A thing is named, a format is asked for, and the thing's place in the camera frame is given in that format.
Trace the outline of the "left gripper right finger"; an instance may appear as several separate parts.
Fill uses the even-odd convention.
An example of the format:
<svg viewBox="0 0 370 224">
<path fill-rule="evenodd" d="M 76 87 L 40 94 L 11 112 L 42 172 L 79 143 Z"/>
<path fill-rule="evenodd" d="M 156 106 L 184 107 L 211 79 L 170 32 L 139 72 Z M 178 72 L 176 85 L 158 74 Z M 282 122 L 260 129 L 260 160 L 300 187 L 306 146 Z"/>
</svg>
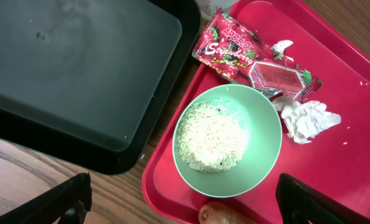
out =
<svg viewBox="0 0 370 224">
<path fill-rule="evenodd" d="M 280 174 L 275 196 L 283 224 L 370 224 L 345 207 L 289 174 Z"/>
</svg>

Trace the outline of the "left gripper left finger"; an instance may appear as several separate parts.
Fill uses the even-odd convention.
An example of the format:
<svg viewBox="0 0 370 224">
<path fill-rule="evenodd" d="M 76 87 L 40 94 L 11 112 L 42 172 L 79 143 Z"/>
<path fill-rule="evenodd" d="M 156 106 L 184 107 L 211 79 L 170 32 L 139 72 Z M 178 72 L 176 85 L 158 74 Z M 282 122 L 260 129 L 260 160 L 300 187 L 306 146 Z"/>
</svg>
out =
<svg viewBox="0 0 370 224">
<path fill-rule="evenodd" d="M 82 224 L 92 207 L 89 173 L 80 173 L 0 216 L 0 224 Z"/>
</svg>

